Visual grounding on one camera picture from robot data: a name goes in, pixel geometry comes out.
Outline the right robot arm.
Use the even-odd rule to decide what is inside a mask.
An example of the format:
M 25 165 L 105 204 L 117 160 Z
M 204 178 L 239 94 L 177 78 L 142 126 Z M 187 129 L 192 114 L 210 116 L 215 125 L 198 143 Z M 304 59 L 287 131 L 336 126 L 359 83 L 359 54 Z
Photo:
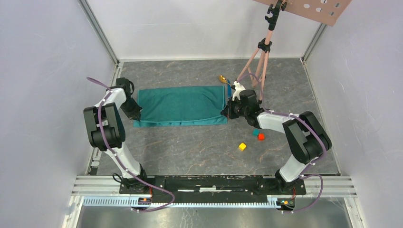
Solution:
M 256 129 L 273 130 L 286 136 L 291 156 L 275 173 L 277 192 L 286 194 L 312 166 L 332 147 L 332 142 L 317 117 L 310 111 L 285 114 L 265 109 L 257 101 L 254 90 L 234 94 L 221 111 L 229 119 L 243 117 Z

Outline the teal cloth napkin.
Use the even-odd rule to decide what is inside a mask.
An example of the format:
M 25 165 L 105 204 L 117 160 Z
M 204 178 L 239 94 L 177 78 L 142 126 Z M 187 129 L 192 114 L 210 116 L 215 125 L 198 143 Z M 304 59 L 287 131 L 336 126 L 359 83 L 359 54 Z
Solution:
M 134 127 L 222 125 L 226 91 L 221 85 L 144 89 L 137 101 L 143 108 Z

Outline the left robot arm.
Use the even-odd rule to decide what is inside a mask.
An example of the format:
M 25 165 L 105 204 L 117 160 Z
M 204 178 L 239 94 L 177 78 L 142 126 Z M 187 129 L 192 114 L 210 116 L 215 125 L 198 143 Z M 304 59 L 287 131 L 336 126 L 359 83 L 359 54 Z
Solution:
M 141 164 L 134 159 L 125 144 L 126 135 L 119 111 L 131 120 L 140 120 L 141 106 L 133 99 L 134 84 L 122 77 L 116 85 L 106 87 L 106 94 L 96 105 L 83 110 L 89 143 L 105 152 L 117 165 L 121 174 L 113 179 L 123 190 L 145 193 L 149 180 Z

